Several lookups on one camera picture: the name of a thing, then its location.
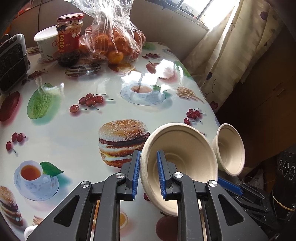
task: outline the plastic bag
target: plastic bag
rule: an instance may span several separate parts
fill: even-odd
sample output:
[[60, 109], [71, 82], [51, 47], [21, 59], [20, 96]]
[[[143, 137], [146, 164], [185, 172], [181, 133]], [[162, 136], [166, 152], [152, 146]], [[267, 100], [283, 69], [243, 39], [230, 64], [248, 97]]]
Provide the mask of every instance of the plastic bag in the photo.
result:
[[65, 0], [94, 18], [80, 37], [80, 52], [111, 64], [136, 60], [146, 38], [130, 21], [133, 0]]

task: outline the glass jar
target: glass jar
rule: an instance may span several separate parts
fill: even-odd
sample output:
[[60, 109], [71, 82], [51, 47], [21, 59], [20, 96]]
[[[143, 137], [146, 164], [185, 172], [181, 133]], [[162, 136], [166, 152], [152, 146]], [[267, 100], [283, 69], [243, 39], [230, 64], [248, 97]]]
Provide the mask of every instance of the glass jar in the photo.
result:
[[67, 14], [57, 19], [58, 58], [63, 67], [76, 64], [79, 59], [79, 39], [83, 13]]

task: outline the curtain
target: curtain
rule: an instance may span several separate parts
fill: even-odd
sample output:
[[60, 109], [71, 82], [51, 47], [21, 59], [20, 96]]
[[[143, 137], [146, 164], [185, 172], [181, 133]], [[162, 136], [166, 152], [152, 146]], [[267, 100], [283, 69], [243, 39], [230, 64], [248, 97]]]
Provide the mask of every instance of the curtain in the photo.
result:
[[183, 61], [214, 112], [235, 84], [245, 81], [282, 25], [264, 0], [237, 0], [229, 14], [206, 33]]

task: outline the tea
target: tea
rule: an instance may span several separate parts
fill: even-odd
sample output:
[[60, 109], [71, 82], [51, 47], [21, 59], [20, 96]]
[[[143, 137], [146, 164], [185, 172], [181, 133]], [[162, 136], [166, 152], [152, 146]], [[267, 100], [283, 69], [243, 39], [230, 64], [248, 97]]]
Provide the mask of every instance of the tea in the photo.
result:
[[32, 165], [27, 165], [20, 171], [22, 177], [28, 181], [32, 181], [41, 176], [39, 169]]
[[136, 85], [131, 88], [133, 92], [144, 94], [152, 91], [152, 88], [145, 85]]

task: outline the silver screw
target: silver screw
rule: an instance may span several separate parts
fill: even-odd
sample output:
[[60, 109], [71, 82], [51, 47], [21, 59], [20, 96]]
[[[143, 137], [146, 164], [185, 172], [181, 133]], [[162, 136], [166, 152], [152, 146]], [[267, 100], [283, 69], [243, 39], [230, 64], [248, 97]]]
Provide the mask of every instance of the silver screw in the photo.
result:
[[183, 176], [183, 173], [181, 173], [181, 172], [174, 173], [174, 177], [176, 177], [176, 178], [181, 178], [182, 176]]
[[87, 187], [89, 186], [89, 182], [87, 182], [87, 181], [83, 181], [82, 183], [80, 183], [80, 186], [81, 186], [82, 188], [87, 188]]
[[123, 178], [124, 177], [124, 174], [122, 172], [118, 172], [115, 174], [116, 178]]
[[217, 185], [218, 185], [218, 184], [217, 184], [216, 181], [214, 181], [214, 180], [209, 181], [209, 186], [210, 186], [210, 187], [214, 188], [214, 187], [216, 187]]

